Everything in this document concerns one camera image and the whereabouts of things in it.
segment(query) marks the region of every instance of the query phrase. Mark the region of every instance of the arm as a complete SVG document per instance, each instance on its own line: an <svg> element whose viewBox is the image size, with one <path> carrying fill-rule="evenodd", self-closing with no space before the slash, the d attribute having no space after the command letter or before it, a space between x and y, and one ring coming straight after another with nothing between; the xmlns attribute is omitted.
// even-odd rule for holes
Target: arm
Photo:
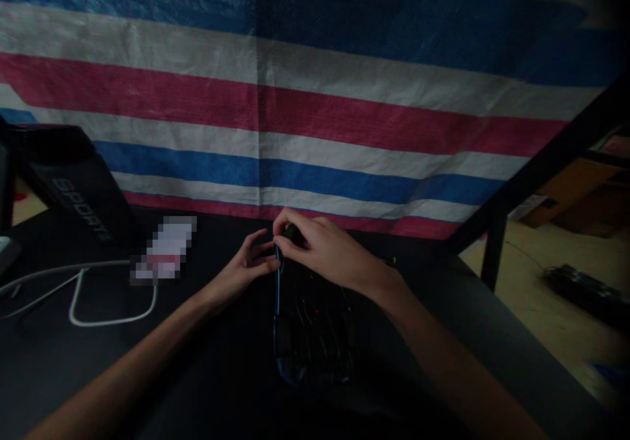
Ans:
<svg viewBox="0 0 630 440"><path fill-rule="evenodd" d="M307 241L299 248L280 236L288 223ZM413 295L394 269L324 218L284 209L275 243L291 259L340 286L372 299L395 325L446 404L481 438L546 439L543 430L455 336Z"/></svg>
<svg viewBox="0 0 630 440"><path fill-rule="evenodd" d="M278 268L272 247L252 248L266 230L249 235L239 252L206 287L184 302L125 356L36 425L26 439L86 439L109 436L134 401L206 319L220 313L255 278Z"/></svg>

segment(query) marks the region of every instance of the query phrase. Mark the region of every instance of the left hand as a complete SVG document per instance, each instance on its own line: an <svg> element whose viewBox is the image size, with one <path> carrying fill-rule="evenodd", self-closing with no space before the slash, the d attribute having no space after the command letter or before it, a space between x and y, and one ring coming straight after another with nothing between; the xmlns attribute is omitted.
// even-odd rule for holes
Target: left hand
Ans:
<svg viewBox="0 0 630 440"><path fill-rule="evenodd" d="M257 277L273 273L280 266L275 255L259 257L273 247L273 241L253 246L267 229L258 230L245 238L243 246L225 268L201 289L197 296L205 303L211 303L218 310L224 309L237 299Z"/></svg>

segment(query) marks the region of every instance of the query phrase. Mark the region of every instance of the plastic tarp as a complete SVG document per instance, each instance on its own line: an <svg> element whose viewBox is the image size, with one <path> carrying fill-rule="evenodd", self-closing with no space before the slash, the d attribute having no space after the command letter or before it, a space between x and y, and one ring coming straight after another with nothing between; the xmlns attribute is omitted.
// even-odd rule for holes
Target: plastic tarp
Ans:
<svg viewBox="0 0 630 440"><path fill-rule="evenodd" d="M605 0L0 0L0 114L132 204L444 239L623 68Z"/></svg>

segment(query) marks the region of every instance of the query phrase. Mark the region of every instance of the hand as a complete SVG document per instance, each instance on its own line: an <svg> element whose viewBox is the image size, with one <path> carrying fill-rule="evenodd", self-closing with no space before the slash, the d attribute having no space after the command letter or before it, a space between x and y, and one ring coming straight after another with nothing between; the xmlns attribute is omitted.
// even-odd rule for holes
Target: hand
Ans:
<svg viewBox="0 0 630 440"><path fill-rule="evenodd" d="M289 223L300 229L306 248L300 248L280 236ZM400 283L404 285L398 271L370 254L353 237L324 217L309 219L293 209L284 208L274 221L274 242L287 258L377 303L383 290Z"/></svg>
<svg viewBox="0 0 630 440"><path fill-rule="evenodd" d="M256 238L267 233L258 230L245 238L243 246L225 268L197 293L202 302L212 303L219 310L237 299L257 277L273 273L280 266L275 255L258 257L274 243L252 246Z"/></svg>

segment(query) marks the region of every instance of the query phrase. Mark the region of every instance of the forearm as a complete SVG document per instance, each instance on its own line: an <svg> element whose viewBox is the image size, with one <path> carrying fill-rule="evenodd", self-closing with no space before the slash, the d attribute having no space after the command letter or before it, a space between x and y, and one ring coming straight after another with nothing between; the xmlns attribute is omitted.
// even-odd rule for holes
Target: forearm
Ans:
<svg viewBox="0 0 630 440"><path fill-rule="evenodd" d="M415 298L402 278L375 300L446 404L481 438L544 439L522 406Z"/></svg>
<svg viewBox="0 0 630 440"><path fill-rule="evenodd" d="M36 425L26 439L104 438L215 306L191 297L109 369Z"/></svg>

